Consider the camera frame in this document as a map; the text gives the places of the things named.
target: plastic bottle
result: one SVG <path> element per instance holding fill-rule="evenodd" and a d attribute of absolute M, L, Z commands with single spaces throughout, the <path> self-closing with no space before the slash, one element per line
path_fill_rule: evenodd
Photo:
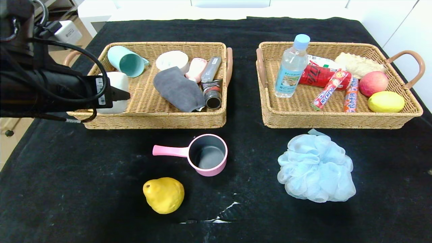
<path fill-rule="evenodd" d="M 294 94 L 309 59 L 306 48 L 311 38 L 305 34 L 295 37 L 294 45 L 285 50 L 275 84 L 275 94 L 280 98 L 289 98 Z"/>

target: blue bottle cap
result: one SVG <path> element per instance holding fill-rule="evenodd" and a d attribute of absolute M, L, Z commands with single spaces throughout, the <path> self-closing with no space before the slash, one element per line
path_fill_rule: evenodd
<path fill-rule="evenodd" d="M 297 35 L 294 39 L 294 48 L 299 51 L 305 50 L 308 47 L 310 41 L 311 38 L 308 35 Z"/>

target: black tablecloth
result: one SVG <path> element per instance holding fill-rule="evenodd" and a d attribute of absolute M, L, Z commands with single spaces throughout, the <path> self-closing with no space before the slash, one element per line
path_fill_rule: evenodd
<path fill-rule="evenodd" d="M 232 47 L 228 121 L 214 130 L 95 131 L 35 120 L 0 174 L 0 242 L 431 242 L 427 110 L 398 130 L 319 129 L 354 161 L 357 194 L 347 202 L 295 199 L 278 183 L 278 156 L 308 130 L 263 125 L 255 49 L 298 33 L 315 42 L 377 45 L 359 22 L 339 18 L 108 22 L 88 46 L 92 53 L 111 42 Z M 74 68 L 87 73 L 91 65 L 82 57 Z M 215 177 L 200 176 L 184 158 L 151 154 L 154 144 L 187 146 L 204 133 L 229 147 Z M 160 215 L 142 186 L 165 176 L 178 179 L 186 195 L 176 212 Z M 206 222 L 217 216 L 230 223 Z"/>

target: red candy package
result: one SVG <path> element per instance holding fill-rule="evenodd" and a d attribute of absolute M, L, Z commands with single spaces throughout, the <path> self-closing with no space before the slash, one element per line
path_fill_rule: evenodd
<path fill-rule="evenodd" d="M 353 78 L 351 85 L 345 92 L 344 112 L 356 112 L 357 110 L 357 93 L 359 92 L 359 80 Z"/>
<path fill-rule="evenodd" d="M 336 90 L 336 88 L 342 83 L 342 81 L 348 76 L 348 72 L 342 69 L 338 69 L 327 82 L 324 90 L 315 98 L 312 103 L 312 107 L 316 110 L 321 110 L 325 103 L 328 101 L 330 96 Z"/>

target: black cable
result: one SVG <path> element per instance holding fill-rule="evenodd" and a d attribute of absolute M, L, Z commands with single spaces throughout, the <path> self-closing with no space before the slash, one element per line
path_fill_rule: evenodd
<path fill-rule="evenodd" d="M 42 7 L 42 19 L 37 25 L 44 27 L 48 22 L 48 8 L 41 0 L 32 0 L 32 2 L 37 3 Z"/>
<path fill-rule="evenodd" d="M 91 102 L 94 101 L 96 99 L 98 99 L 99 97 L 101 97 L 104 93 L 105 90 L 107 88 L 107 83 L 108 83 L 108 75 L 107 72 L 104 68 L 104 66 L 102 65 L 102 63 L 97 59 L 97 57 L 95 57 L 92 53 L 90 53 L 89 51 L 82 49 L 80 47 L 68 44 L 68 43 L 62 43 L 62 42 L 57 42 L 57 41 L 52 41 L 52 40 L 45 40 L 45 39 L 40 39 L 40 38 L 32 38 L 32 40 L 42 43 L 42 44 L 46 44 L 46 45 L 54 45 L 54 46 L 60 46 L 60 47 L 64 47 L 64 48 L 69 48 L 75 51 L 79 51 L 82 54 L 84 54 L 85 56 L 87 56 L 88 58 L 90 58 L 94 63 L 96 63 L 96 65 L 99 67 L 101 73 L 102 73 L 102 81 L 103 81 L 103 86 L 101 88 L 101 90 L 94 96 L 86 98 L 86 99 L 64 99 L 64 102 L 75 102 L 75 103 L 84 103 L 84 102 Z"/>
<path fill-rule="evenodd" d="M 9 42 L 16 38 L 19 32 L 20 23 L 15 17 L 12 17 L 12 25 L 13 25 L 13 33 L 9 37 L 0 38 L 0 42 Z"/>
<path fill-rule="evenodd" d="M 92 113 L 92 115 L 91 115 L 89 118 L 86 118 L 86 119 L 84 119 L 84 120 L 81 120 L 81 123 L 86 123 L 86 122 L 91 122 L 91 121 L 93 121 L 93 119 L 96 118 L 96 115 L 97 115 L 97 114 L 98 114 L 98 112 L 96 111 L 96 107 L 93 106 L 93 113 Z"/>
<path fill-rule="evenodd" d="M 45 87 L 43 87 L 41 84 L 35 82 L 27 73 L 26 71 L 21 67 L 21 65 L 19 63 L 17 63 L 14 59 L 11 58 L 11 56 L 9 55 L 9 53 L 7 53 L 7 51 L 2 47 L 1 51 L 4 53 L 4 56 L 6 57 L 6 59 L 11 63 L 12 67 L 23 76 L 23 78 L 27 79 L 28 81 L 30 81 L 32 83 L 32 85 L 35 86 L 35 88 L 40 91 L 41 93 L 52 97 L 56 100 L 60 100 L 62 102 L 68 102 L 68 103 L 90 103 L 94 100 L 97 100 L 99 97 L 101 97 L 102 95 L 104 95 L 104 92 L 107 88 L 107 83 L 108 83 L 108 76 L 106 73 L 106 70 L 104 68 L 104 66 L 102 65 L 102 63 L 90 52 L 88 52 L 87 50 L 84 50 L 82 48 L 79 48 L 77 46 L 71 45 L 71 44 L 67 44 L 67 43 L 61 43 L 61 42 L 56 42 L 56 41 L 51 41 L 51 40 L 44 40 L 44 39 L 39 39 L 39 38 L 33 38 L 32 40 L 36 41 L 36 42 L 40 42 L 46 45 L 55 45 L 55 46 L 61 46 L 61 47 L 65 47 L 65 48 L 70 48 L 73 49 L 75 51 L 79 51 L 81 53 L 83 53 L 84 55 L 86 55 L 88 58 L 90 58 L 92 61 L 94 61 L 96 63 L 96 65 L 99 67 L 99 69 L 101 70 L 102 73 L 102 81 L 103 81 L 103 86 L 101 88 L 101 90 L 94 96 L 91 96 L 89 98 L 84 98 L 84 99 L 66 99 L 63 98 L 61 96 L 58 96 L 54 93 L 52 93 L 51 91 L 45 89 Z"/>

